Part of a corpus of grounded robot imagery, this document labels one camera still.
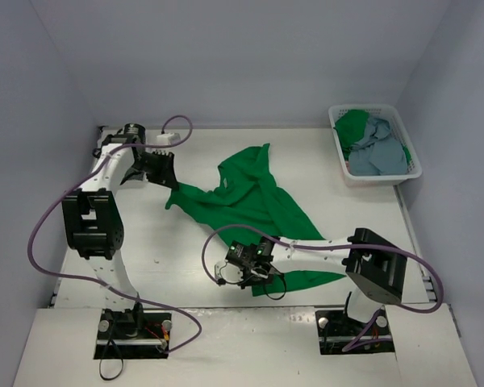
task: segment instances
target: white wall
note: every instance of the white wall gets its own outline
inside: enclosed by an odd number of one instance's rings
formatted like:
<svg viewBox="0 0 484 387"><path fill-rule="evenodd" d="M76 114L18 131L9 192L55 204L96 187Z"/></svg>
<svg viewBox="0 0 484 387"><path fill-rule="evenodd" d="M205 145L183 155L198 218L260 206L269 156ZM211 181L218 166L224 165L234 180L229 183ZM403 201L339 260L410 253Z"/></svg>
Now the white wall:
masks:
<svg viewBox="0 0 484 387"><path fill-rule="evenodd" d="M28 0L0 1L0 386L11 385L35 308L54 280L27 262L29 233L57 195L90 167L96 131L82 95ZM57 211L35 245L59 269Z"/></svg>
<svg viewBox="0 0 484 387"><path fill-rule="evenodd" d="M396 103L449 0L33 0L101 123L319 125Z"/></svg>
<svg viewBox="0 0 484 387"><path fill-rule="evenodd" d="M484 387L484 0L455 0L398 108L423 166L402 185Z"/></svg>

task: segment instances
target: blue cloth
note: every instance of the blue cloth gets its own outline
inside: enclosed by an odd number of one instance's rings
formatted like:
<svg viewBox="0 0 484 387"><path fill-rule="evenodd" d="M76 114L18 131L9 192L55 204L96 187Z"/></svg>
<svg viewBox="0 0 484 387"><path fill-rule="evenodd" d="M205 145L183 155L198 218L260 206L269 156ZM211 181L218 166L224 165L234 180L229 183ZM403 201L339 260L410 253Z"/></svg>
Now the blue cloth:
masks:
<svg viewBox="0 0 484 387"><path fill-rule="evenodd" d="M352 145L349 172L355 176L403 175L407 158L385 119L369 117L361 140Z"/></svg>

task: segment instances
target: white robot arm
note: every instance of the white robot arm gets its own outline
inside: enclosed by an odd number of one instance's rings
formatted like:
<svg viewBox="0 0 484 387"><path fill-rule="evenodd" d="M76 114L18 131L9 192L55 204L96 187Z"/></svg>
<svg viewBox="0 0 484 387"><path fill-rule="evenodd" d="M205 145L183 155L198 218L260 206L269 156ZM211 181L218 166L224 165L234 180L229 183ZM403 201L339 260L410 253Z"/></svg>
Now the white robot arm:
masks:
<svg viewBox="0 0 484 387"><path fill-rule="evenodd" d="M343 273L356 287L348 300L348 316L367 323L382 305L399 305L402 301L403 281L407 258L377 250L323 251L294 249L294 246L327 248L331 245L380 244L394 247L379 235L365 228L358 228L347 239L292 240L281 237L280 244L262 238L258 245L244 246L234 242L225 260L215 265L215 279L219 285L250 285L264 287L279 277L286 286L284 273L307 270Z"/></svg>
<svg viewBox="0 0 484 387"><path fill-rule="evenodd" d="M173 171L173 153L125 148L111 155L119 145L133 143L145 144L145 128L141 125L128 124L116 135L107 136L95 153L99 158L94 170L109 159L104 168L79 189L68 193L62 206L69 246L90 264L97 278L137 298L120 252L123 224L115 204L116 191L129 176L139 173L145 173L149 182L172 189L178 189L178 183ZM107 310L129 313L135 309L135 301L106 288L103 291Z"/></svg>

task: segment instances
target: laundry basket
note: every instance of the laundry basket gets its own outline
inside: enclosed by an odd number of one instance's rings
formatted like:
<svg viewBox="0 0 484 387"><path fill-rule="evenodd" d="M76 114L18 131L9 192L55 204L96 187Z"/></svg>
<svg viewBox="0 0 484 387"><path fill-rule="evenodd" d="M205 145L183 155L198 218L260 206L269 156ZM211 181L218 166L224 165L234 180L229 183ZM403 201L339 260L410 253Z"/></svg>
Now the laundry basket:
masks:
<svg viewBox="0 0 484 387"><path fill-rule="evenodd" d="M406 147L411 154L411 162L407 166L407 174L387 176L355 176L348 171L335 126L339 118L345 115L349 110L353 109L364 110L374 117L389 121L392 136L402 143L402 145ZM394 107L379 104L336 105L330 107L328 110L328 115L330 117L330 124L333 128L333 136L336 141L337 153L339 154L340 166L344 174L344 181L346 182L346 185L397 185L405 180L416 179L417 177L421 176L421 165L419 164L418 156L416 155L414 147L412 146L411 139L409 139L409 135L407 134L405 126L403 125L402 119Z"/></svg>

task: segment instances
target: green cloth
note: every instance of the green cloth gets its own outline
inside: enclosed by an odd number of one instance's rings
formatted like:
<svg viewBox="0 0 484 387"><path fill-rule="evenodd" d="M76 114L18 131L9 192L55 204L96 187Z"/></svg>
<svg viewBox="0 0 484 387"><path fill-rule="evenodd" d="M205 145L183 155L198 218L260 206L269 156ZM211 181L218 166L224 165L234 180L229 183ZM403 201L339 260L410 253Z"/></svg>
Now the green cloth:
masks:
<svg viewBox="0 0 484 387"><path fill-rule="evenodd" d="M220 184L204 192L192 185L179 185L165 205L175 204L196 222L213 229L232 223L253 226L269 235L290 239L323 239L294 199L276 185L269 171L269 144L250 147L227 158L219 165ZM250 230L233 228L219 233L230 246L233 240L258 244L260 236ZM338 273L298 271L285 274L287 291L309 289L340 279ZM281 293L282 282L276 278L267 285L268 293ZM261 295L261 286L253 286L253 296Z"/></svg>
<svg viewBox="0 0 484 387"><path fill-rule="evenodd" d="M349 110L337 120L336 131L345 160L349 158L352 145L364 137L368 117L369 113L363 110Z"/></svg>
<svg viewBox="0 0 484 387"><path fill-rule="evenodd" d="M407 158L407 165L409 165L409 163L412 160L411 153L409 152L409 150L407 149L407 147L405 145L402 145L402 148L403 148L403 151L405 152L405 157Z"/></svg>

